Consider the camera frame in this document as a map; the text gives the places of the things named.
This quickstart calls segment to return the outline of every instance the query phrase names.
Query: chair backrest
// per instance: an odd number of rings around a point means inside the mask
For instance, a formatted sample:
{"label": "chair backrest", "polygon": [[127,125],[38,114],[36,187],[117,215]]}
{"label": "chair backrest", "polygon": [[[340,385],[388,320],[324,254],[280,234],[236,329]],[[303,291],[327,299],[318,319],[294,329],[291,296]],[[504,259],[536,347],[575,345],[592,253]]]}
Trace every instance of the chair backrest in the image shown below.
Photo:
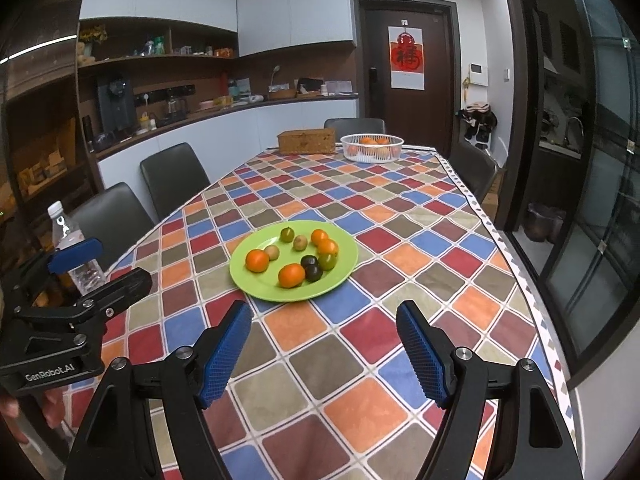
{"label": "chair backrest", "polygon": [[449,163],[481,203],[498,172],[495,161],[484,150],[463,140],[452,150]]}
{"label": "chair backrest", "polygon": [[385,121],[382,119],[327,119],[324,127],[333,128],[336,139],[353,134],[384,135],[386,133]]}
{"label": "chair backrest", "polygon": [[140,162],[140,170],[160,219],[210,186],[198,156],[186,142],[148,156]]}
{"label": "chair backrest", "polygon": [[92,197],[71,213],[85,238],[98,238],[102,254],[97,259],[107,270],[132,245],[151,231],[154,223],[131,188],[120,182]]}

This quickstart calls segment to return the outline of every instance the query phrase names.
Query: red fu character poster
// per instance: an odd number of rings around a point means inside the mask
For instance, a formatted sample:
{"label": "red fu character poster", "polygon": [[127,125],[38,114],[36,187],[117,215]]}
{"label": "red fu character poster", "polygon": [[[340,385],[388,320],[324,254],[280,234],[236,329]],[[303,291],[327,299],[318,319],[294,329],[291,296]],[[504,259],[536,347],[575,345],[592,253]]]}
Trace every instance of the red fu character poster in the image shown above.
{"label": "red fu character poster", "polygon": [[391,88],[424,90],[422,29],[389,27]]}

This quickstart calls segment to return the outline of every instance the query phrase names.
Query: kitchen counter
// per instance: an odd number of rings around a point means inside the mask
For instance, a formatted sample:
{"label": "kitchen counter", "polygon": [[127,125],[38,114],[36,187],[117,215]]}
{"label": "kitchen counter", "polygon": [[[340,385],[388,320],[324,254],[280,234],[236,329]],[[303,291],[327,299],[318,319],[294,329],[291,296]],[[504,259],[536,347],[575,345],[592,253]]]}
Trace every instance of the kitchen counter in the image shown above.
{"label": "kitchen counter", "polygon": [[556,153],[562,153],[563,155],[572,156],[573,158],[577,158],[578,160],[580,160],[582,156],[579,152],[575,152],[574,150],[570,150],[569,148],[565,148],[564,146],[560,146],[559,144],[546,142],[546,140],[540,141],[540,148],[551,150],[552,152]]}
{"label": "kitchen counter", "polygon": [[348,94],[348,95],[337,95],[337,96],[328,96],[328,97],[314,97],[307,99],[277,99],[277,100],[266,100],[261,101],[259,103],[253,104],[245,104],[239,106],[229,106],[222,109],[217,110],[197,110],[194,112],[190,112],[187,115],[187,118],[183,121],[176,121],[175,123],[168,124],[167,126],[162,126],[161,128],[156,128],[155,130],[151,130],[149,132],[145,132],[143,134],[138,134],[136,136],[130,137],[129,139],[125,139],[118,144],[114,144],[113,146],[102,150],[101,152],[95,153],[95,158],[97,160],[104,160],[108,156],[114,155],[115,153],[121,152],[129,148],[130,146],[136,145],[143,140],[151,139],[153,137],[165,134],[176,128],[180,128],[182,126],[186,126],[187,124],[197,123],[199,121],[203,121],[206,119],[210,119],[212,117],[219,117],[226,114],[232,114],[234,112],[239,112],[241,110],[251,110],[252,108],[260,108],[265,106],[273,106],[273,105],[282,105],[282,104],[292,104],[292,103],[309,103],[309,102],[318,102],[318,101],[344,101],[344,100],[352,100],[357,99],[358,94]]}
{"label": "kitchen counter", "polygon": [[151,218],[158,222],[153,201],[140,171],[140,162],[162,150],[188,143],[210,182],[278,145],[288,130],[322,128],[330,118],[358,116],[356,95],[266,101],[227,110],[203,110],[186,120],[140,134],[97,154],[105,188],[125,182]]}

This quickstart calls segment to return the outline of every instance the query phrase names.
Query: white plastic basket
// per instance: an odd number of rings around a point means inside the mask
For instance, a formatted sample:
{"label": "white plastic basket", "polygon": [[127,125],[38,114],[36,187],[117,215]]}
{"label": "white plastic basket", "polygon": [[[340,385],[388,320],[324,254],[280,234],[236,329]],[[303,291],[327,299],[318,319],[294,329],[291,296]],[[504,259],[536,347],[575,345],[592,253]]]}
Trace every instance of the white plastic basket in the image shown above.
{"label": "white plastic basket", "polygon": [[[386,139],[387,144],[363,144],[362,139],[378,141]],[[400,137],[391,135],[373,135],[373,134],[354,134],[347,135],[340,139],[344,156],[353,162],[369,162],[371,164],[380,164],[384,162],[393,162],[400,158],[402,152],[402,140]]]}

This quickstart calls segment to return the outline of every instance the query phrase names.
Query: human hand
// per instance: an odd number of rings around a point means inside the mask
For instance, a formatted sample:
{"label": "human hand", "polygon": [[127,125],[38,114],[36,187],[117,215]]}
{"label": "human hand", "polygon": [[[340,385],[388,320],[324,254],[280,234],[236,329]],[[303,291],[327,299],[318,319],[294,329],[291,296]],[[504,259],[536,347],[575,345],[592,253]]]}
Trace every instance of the human hand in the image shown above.
{"label": "human hand", "polygon": [[[62,400],[62,390],[47,390],[42,398],[42,415],[50,428],[56,428],[65,418],[65,403]],[[29,439],[20,431],[16,420],[20,415],[20,405],[13,397],[0,397],[0,414],[9,427],[14,438],[21,444],[28,444]]]}

